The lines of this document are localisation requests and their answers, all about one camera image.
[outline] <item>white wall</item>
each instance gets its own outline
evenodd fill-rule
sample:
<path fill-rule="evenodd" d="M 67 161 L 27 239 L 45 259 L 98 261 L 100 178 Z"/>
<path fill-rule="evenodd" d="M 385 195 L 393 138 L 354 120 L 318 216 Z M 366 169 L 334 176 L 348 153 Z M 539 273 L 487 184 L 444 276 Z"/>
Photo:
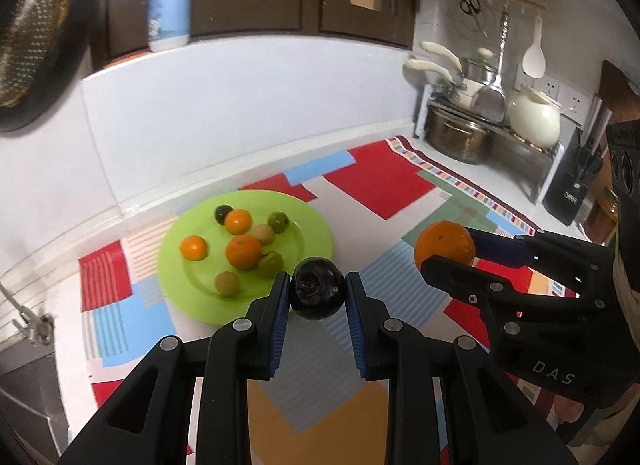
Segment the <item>white wall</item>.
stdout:
<path fill-rule="evenodd" d="M 0 276 L 185 175 L 318 134 L 410 123 L 408 56 L 349 40 L 225 38 L 83 80 L 33 127 L 0 135 Z"/>
<path fill-rule="evenodd" d="M 452 17 L 459 18 L 460 0 L 421 0 L 416 19 L 414 51 L 421 40 L 434 40 L 451 48 L 459 56 L 472 55 L 479 45 L 498 49 L 497 21 L 504 3 L 494 0 L 495 21 L 489 26 L 489 39 L 463 38 Z M 533 38 L 533 19 L 537 11 L 510 4 L 511 28 L 506 48 L 505 85 L 513 81 L 518 62 Z M 609 60 L 632 79 L 640 80 L 640 41 L 615 0 L 546 0 L 542 13 L 542 48 L 549 74 L 569 80 L 594 93 L 600 83 L 603 60 Z"/>
<path fill-rule="evenodd" d="M 79 84 L 33 126 L 0 134 L 0 275 L 115 205 Z"/>

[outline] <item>black speaker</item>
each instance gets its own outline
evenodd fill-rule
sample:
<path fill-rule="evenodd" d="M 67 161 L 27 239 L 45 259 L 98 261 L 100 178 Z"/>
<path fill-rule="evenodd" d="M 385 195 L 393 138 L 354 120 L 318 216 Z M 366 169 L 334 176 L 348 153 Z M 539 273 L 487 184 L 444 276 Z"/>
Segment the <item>black speaker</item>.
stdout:
<path fill-rule="evenodd" d="M 613 192 L 618 196 L 618 247 L 631 288 L 640 289 L 640 120 L 607 127 Z"/>

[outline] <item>colorful tablecloth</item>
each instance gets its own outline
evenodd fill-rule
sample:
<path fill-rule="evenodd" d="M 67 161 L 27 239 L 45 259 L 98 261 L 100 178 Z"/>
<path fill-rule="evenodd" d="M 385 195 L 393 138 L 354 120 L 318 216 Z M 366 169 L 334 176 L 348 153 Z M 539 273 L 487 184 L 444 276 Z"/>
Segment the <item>colorful tablecloth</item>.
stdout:
<path fill-rule="evenodd" d="M 334 237 L 334 261 L 343 271 L 359 271 L 367 294 L 385 301 L 393 317 L 443 340 L 470 334 L 485 347 L 478 310 L 421 278 L 413 260 L 415 239 L 425 226 L 445 219 L 503 236 L 531 235 L 536 228 L 402 137 L 318 159 L 246 188 L 291 194 L 316 209 Z M 177 334 L 189 341 L 214 331 L 165 301 L 158 283 L 158 248 L 179 213 L 80 260 L 84 349 L 98 405 L 161 337 Z M 488 261 L 478 261 L 478 267 L 508 277 L 524 293 L 572 293 L 529 268 Z M 514 381 L 553 423 L 553 395 Z M 290 317 L 276 377 L 248 385 L 254 463 L 383 463 L 385 386 L 360 378 L 344 309 L 318 322 Z M 197 384 L 189 453 L 195 448 L 199 392 Z"/>

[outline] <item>orange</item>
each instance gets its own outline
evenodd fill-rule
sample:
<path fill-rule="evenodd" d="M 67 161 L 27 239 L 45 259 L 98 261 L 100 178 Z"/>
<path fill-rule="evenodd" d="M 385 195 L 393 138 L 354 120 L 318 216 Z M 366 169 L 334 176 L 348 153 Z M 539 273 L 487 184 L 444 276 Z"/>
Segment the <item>orange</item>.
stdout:
<path fill-rule="evenodd" d="M 255 236 L 244 234 L 229 241 L 225 249 L 226 260 L 238 270 L 251 270 L 262 257 L 262 245 Z"/>
<path fill-rule="evenodd" d="M 207 241 L 200 236 L 189 236 L 180 243 L 180 253 L 185 259 L 199 261 L 207 257 L 209 247 L 207 246 Z"/>
<path fill-rule="evenodd" d="M 251 214 L 244 209 L 232 210 L 225 217 L 226 231 L 235 236 L 247 233 L 251 223 Z"/>
<path fill-rule="evenodd" d="M 451 221 L 438 221 L 427 226 L 415 241 L 414 261 L 418 270 L 431 255 L 441 255 L 472 265 L 476 257 L 476 245 L 464 226 Z"/>

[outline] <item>white ceramic teapot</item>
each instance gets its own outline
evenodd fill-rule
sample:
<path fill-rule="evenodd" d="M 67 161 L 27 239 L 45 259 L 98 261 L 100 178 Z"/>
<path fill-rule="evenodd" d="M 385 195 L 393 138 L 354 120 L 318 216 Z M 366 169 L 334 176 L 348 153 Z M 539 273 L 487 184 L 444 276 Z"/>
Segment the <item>white ceramic teapot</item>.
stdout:
<path fill-rule="evenodd" d="M 507 115 L 513 132 L 539 148 L 548 149 L 560 138 L 561 109 L 545 93 L 521 86 L 509 103 Z"/>

